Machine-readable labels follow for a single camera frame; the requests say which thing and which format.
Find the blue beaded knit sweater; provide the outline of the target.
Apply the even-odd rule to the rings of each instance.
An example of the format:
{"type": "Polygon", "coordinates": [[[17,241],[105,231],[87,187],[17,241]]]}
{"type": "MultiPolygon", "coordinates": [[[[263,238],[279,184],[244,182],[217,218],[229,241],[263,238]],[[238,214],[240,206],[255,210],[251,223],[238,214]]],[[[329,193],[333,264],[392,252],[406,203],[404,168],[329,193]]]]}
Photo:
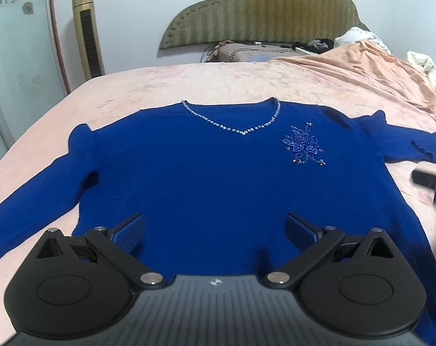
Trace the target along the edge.
{"type": "Polygon", "coordinates": [[[257,104],[138,111],[98,130],[0,203],[0,258],[73,208],[75,234],[145,219],[135,250],[166,277],[267,273],[297,249],[293,213],[347,234],[387,231],[423,283],[418,335],[436,345],[436,262],[389,163],[436,163],[436,133],[326,106],[257,104]]]}

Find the dark clothes near headboard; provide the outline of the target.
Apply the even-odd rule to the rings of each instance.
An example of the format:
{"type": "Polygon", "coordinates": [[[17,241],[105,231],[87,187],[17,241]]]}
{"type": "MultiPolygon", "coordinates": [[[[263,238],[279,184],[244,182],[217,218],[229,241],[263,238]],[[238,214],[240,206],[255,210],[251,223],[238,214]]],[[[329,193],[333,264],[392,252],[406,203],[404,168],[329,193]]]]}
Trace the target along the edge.
{"type": "Polygon", "coordinates": [[[294,50],[300,49],[302,51],[311,52],[315,54],[322,54],[330,51],[334,47],[334,41],[330,38],[316,38],[308,43],[295,42],[292,45],[294,50]]]}

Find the pink bed sheet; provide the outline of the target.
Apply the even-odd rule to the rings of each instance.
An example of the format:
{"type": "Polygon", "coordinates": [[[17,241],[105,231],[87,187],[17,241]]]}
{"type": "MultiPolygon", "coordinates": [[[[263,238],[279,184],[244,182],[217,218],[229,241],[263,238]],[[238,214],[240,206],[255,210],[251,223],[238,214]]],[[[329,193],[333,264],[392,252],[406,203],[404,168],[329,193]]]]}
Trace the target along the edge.
{"type": "Polygon", "coordinates": [[[195,63],[132,69],[90,80],[35,122],[0,160],[0,203],[67,152],[81,123],[97,129],[138,110],[243,104],[275,97],[350,117],[384,111],[390,124],[436,133],[436,92],[424,74],[369,42],[265,63],[195,63]]]}

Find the frosted glass wardrobe door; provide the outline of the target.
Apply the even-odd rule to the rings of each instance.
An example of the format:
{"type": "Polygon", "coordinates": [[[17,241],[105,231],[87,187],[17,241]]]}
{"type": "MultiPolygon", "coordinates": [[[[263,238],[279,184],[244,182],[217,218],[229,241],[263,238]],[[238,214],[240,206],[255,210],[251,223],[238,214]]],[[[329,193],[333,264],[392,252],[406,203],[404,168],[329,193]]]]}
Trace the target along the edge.
{"type": "Polygon", "coordinates": [[[50,0],[0,0],[0,160],[67,92],[50,0]]]}

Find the brown patterned pillow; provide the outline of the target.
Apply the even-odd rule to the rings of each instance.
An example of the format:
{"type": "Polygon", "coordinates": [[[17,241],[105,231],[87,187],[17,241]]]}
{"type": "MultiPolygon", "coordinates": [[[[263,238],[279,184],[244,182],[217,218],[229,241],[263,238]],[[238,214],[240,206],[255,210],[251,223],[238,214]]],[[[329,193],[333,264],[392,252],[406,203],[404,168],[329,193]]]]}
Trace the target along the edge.
{"type": "Polygon", "coordinates": [[[265,62],[276,57],[302,56],[305,53],[296,52],[292,48],[282,48],[276,45],[245,45],[230,43],[221,45],[215,50],[210,60],[222,63],[252,63],[265,62]]]}

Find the olive green padded headboard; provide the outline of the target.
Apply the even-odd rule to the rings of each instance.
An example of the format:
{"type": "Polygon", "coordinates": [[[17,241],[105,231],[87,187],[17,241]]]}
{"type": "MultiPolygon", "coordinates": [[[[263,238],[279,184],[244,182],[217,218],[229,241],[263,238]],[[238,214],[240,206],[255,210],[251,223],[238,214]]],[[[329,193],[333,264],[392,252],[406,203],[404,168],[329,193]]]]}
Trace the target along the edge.
{"type": "Polygon", "coordinates": [[[365,29],[352,0],[205,0],[182,10],[161,49],[233,42],[294,43],[335,39],[365,29]]]}

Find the gold tower fan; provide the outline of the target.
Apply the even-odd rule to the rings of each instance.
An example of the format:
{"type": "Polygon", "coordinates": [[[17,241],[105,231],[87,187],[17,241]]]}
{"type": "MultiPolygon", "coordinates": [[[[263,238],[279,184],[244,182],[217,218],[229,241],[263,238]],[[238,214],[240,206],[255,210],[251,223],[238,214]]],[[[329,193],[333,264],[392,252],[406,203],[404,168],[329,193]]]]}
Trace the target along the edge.
{"type": "Polygon", "coordinates": [[[105,74],[97,33],[94,0],[72,0],[78,51],[86,80],[105,74]]]}

